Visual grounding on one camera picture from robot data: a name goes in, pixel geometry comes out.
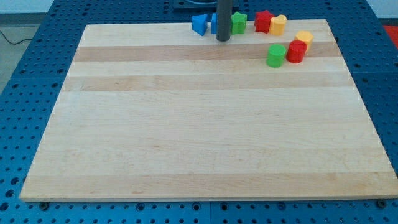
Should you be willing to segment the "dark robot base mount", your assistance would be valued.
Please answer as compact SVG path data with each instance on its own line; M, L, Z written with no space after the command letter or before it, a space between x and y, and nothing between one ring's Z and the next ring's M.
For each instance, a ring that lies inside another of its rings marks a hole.
M218 0L172 0L173 12L178 13L205 13L216 12Z

